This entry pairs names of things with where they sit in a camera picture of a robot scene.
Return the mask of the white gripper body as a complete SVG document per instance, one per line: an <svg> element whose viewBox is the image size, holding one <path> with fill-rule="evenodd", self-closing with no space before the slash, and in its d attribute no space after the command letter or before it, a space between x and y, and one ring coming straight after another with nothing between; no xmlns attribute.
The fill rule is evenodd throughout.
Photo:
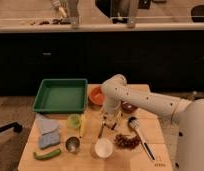
<svg viewBox="0 0 204 171"><path fill-rule="evenodd" d="M118 125L120 123L121 118L122 112L120 110L117 110L114 113L108 113L105 110L103 110L103 119L105 120L105 124L109 129L111 129L115 122L117 122Z"/></svg>

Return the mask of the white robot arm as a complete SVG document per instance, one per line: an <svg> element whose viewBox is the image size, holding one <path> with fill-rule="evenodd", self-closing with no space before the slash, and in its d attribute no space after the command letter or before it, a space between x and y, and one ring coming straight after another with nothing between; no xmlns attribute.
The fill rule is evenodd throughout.
<svg viewBox="0 0 204 171"><path fill-rule="evenodd" d="M117 74L101 85L105 95L103 108L115 113L122 101L148 112L170 118L179 124L175 171L204 171L204 99L186 100L163 94L139 91L127 85Z"/></svg>

